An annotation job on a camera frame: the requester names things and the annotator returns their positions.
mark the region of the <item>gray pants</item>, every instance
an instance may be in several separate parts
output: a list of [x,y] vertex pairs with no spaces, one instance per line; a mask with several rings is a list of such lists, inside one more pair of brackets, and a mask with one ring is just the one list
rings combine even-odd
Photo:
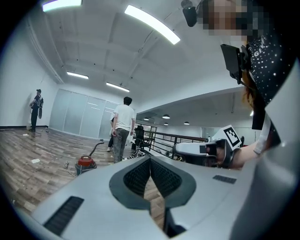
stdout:
[[122,128],[116,129],[117,136],[113,136],[113,162],[117,163],[123,159],[124,148],[129,131]]

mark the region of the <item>jeans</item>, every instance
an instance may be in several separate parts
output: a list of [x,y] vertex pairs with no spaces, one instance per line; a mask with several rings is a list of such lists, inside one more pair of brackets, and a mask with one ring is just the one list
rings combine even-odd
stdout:
[[34,109],[32,109],[32,113],[31,113],[31,129],[32,130],[36,130],[37,118],[38,118],[38,108],[34,108]]
[[123,159],[124,148],[129,131],[122,128],[116,129],[117,136],[113,136],[113,162],[117,163]]
[[108,147],[111,148],[113,146],[113,135],[111,135],[111,139],[109,140]]

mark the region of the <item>debris on floor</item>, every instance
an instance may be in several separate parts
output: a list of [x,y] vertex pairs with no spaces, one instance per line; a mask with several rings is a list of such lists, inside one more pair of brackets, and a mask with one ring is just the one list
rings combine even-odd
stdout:
[[34,160],[31,160],[31,162],[32,163],[38,163],[38,162],[40,162],[40,160],[39,159],[34,159]]

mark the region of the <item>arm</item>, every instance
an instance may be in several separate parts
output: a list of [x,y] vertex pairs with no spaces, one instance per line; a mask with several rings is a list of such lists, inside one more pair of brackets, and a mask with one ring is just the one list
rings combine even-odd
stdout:
[[132,136],[133,135],[133,129],[135,128],[135,119],[132,118],[132,122],[131,122],[131,132],[130,132],[130,135]]
[[254,152],[256,144],[257,144],[257,141],[247,147],[240,148],[240,150],[237,151],[233,156],[231,168],[240,168],[244,165],[245,162],[247,162],[253,158],[259,157],[259,155],[257,155]]
[[34,103],[35,103],[35,99],[29,104],[29,107],[31,107],[32,105],[34,105]]
[[111,126],[113,127],[113,121],[114,121],[114,117],[111,120]]
[[114,116],[114,119],[113,119],[113,124],[112,124],[112,135],[116,136],[116,124],[117,124],[117,121],[118,121],[118,116],[119,114],[115,114]]

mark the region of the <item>black hair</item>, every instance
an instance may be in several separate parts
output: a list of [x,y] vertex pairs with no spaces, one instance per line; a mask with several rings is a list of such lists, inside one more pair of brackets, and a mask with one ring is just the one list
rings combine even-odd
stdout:
[[132,102],[132,98],[130,97],[124,97],[124,104],[129,106]]

